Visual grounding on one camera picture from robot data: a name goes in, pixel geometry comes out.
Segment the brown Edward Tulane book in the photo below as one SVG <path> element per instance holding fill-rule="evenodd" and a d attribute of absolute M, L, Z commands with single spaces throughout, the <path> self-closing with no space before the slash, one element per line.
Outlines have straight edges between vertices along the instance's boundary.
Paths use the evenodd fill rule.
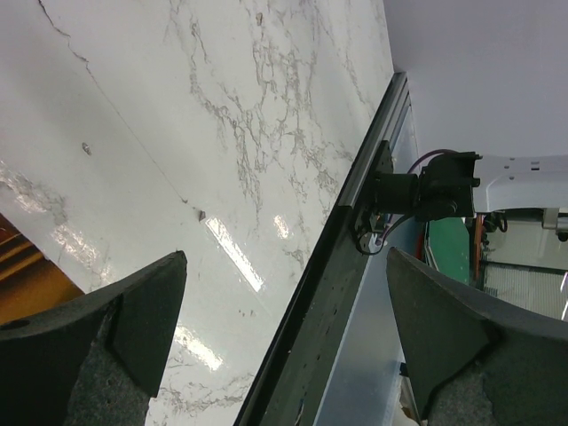
<path fill-rule="evenodd" d="M 20 320 L 83 291 L 5 217 L 1 218 L 1 323 Z"/>

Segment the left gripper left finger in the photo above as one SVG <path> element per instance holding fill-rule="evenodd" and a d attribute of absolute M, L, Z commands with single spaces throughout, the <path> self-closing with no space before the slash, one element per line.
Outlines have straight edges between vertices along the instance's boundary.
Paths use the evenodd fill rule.
<path fill-rule="evenodd" d="M 3 425 L 142 425 L 185 292 L 175 251 L 132 275 L 1 326 Z"/>

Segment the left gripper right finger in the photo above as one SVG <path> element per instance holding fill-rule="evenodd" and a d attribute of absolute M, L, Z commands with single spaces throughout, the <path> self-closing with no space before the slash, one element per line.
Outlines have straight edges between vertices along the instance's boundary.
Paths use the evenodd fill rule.
<path fill-rule="evenodd" d="M 390 299 L 420 417 L 429 425 L 565 425 L 567 325 L 391 248 Z"/>

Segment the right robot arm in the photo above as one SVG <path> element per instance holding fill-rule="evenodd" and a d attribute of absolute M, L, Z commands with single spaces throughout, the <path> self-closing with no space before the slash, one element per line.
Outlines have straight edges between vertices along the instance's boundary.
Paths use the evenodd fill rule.
<path fill-rule="evenodd" d="M 567 158 L 504 157 L 440 150 L 419 173 L 375 171 L 363 185 L 352 238 L 374 256 L 413 218 L 430 222 L 510 209 L 564 209 Z"/>

